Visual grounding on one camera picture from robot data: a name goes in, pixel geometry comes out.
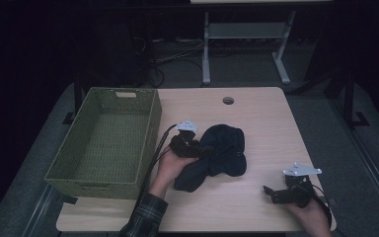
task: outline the dark floor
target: dark floor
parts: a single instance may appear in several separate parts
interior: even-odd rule
[[[241,41],[237,48],[231,48],[229,55],[211,57],[209,87],[274,86],[289,92],[306,83],[304,77],[313,44],[292,43],[287,47],[283,61],[292,82],[282,85],[270,55],[278,42],[258,42],[255,47],[251,44],[243,47],[244,43]],[[170,42],[158,42],[156,46],[159,59],[193,48],[193,45]],[[200,54],[195,52],[160,65],[164,81],[159,88],[200,87],[200,60]],[[153,80],[159,84],[162,78],[154,74]],[[379,236],[379,188],[373,172],[365,165],[369,157],[379,171],[379,114],[368,95],[355,85],[354,111],[362,112],[370,125],[349,129],[341,114],[342,94],[336,100],[327,99],[324,96],[327,84],[325,81],[301,95],[287,96],[287,101],[315,167],[324,171],[320,181],[333,204],[338,230],[348,237]],[[0,205],[0,237],[60,234],[55,221],[65,197],[47,186],[43,177],[69,128],[62,124],[63,120],[73,110],[71,85],[49,115]],[[304,233],[286,235],[305,236]],[[338,231],[334,235],[342,236]],[[115,233],[62,233],[61,236],[103,237]]]

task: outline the black cloth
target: black cloth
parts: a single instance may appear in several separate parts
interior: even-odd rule
[[[174,188],[194,192],[207,176],[225,173],[232,177],[246,172],[245,135],[240,128],[226,124],[210,127],[201,137],[200,146],[212,146],[214,151],[184,167],[175,179]]]

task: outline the person's hand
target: person's hand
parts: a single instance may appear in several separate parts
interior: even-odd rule
[[[296,204],[286,204],[285,207],[290,211],[303,226],[306,233],[313,237],[332,236],[331,227],[328,225],[328,217],[319,204],[310,199],[310,202],[300,208]]]
[[[164,198],[168,186],[178,177],[183,168],[197,160],[198,158],[179,157],[167,146],[161,153],[158,174],[153,181],[149,193],[159,198]]]

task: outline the basket handle slot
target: basket handle slot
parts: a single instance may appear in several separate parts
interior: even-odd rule
[[[81,185],[84,190],[99,190],[99,191],[108,191],[110,190],[110,185]]]
[[[137,98],[137,94],[135,92],[115,92],[115,95],[118,98]]]

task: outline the black cable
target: black cable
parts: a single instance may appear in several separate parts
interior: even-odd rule
[[[323,212],[326,214],[327,218],[328,218],[328,224],[329,224],[329,228],[331,228],[332,226],[332,211],[331,209],[326,206],[320,199],[319,197],[316,196],[316,193],[313,193],[313,194],[310,194],[306,189],[304,189],[303,187],[297,185],[297,184],[294,184],[295,187],[299,188],[300,190],[302,190],[303,192],[305,192],[309,198],[312,198],[313,200],[315,200],[318,205],[322,208]]]
[[[159,68],[157,68],[157,67],[156,68],[152,68],[152,69],[155,71],[156,76],[158,75],[158,73],[160,73],[160,75],[161,75],[161,82],[159,82],[156,85],[155,80],[153,79],[153,77],[150,76],[150,75],[148,75],[150,85],[152,86],[152,88],[159,88],[160,86],[162,86],[162,84],[165,81],[165,74]]]
[[[328,204],[328,207],[331,208],[331,204],[329,203],[329,200],[328,200],[328,198],[326,197],[325,192],[323,192],[323,190],[322,190],[321,188],[319,188],[319,187],[317,187],[317,186],[315,186],[315,185],[312,185],[312,186],[315,187],[316,189],[318,189],[318,190],[322,193],[323,198],[325,198],[326,203]]]
[[[156,162],[158,161],[158,156],[159,156],[159,153],[162,149],[162,146],[164,145],[165,143],[165,140],[166,138],[168,137],[168,134],[169,134],[169,131],[174,128],[176,126],[176,124],[170,126],[164,133],[164,135],[162,136],[162,139],[160,140],[159,144],[158,144],[158,147],[156,148],[156,151],[155,151],[155,154],[153,155],[152,157],[152,161],[149,165],[149,168],[147,169],[147,172],[146,172],[146,175],[144,176],[144,179],[143,179],[143,183],[141,185],[141,188],[140,188],[140,193],[138,195],[138,198],[137,198],[137,201],[136,201],[136,204],[134,205],[134,209],[133,211],[131,212],[131,215],[130,215],[130,219],[131,217],[134,215],[134,211],[136,210],[136,208],[140,205],[141,203],[141,200],[143,198],[143,195],[144,195],[144,190],[146,189],[146,186],[149,184],[149,181],[150,181],[150,176],[152,174],[152,170],[153,170],[153,167],[155,166]]]
[[[168,151],[170,151],[171,149],[168,149],[167,151],[164,151],[160,156],[159,158],[156,160],[156,161],[159,161],[166,153],[168,153]]]

